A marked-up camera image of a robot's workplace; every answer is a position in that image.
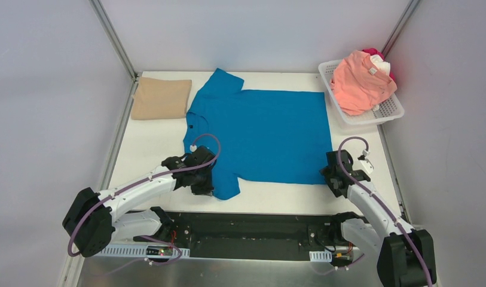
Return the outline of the blue t shirt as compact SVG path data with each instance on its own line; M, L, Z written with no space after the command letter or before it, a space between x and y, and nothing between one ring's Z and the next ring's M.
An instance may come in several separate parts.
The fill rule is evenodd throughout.
M313 91L246 90L242 78L217 69L186 114L185 148L218 154L213 195L228 200L239 180L317 185L332 150L325 95Z

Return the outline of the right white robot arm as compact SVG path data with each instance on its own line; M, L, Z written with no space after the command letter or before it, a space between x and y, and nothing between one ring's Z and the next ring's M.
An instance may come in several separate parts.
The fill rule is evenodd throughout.
M347 241L376 262L383 286L434 286L437 283L434 243L430 233L418 230L391 211L363 170L353 169L346 150L327 152L320 174L335 197L344 197L363 214L330 226L329 239Z

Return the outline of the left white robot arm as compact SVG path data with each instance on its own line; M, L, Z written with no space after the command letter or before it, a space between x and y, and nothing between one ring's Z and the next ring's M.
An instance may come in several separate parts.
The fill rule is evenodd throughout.
M205 146L182 156L168 157L147 174L118 187L78 192L62 226L69 235L68 254L92 257L114 241L151 236L166 241L170 218L160 207L134 212L146 201L179 188L200 194L213 191L212 169L218 156Z

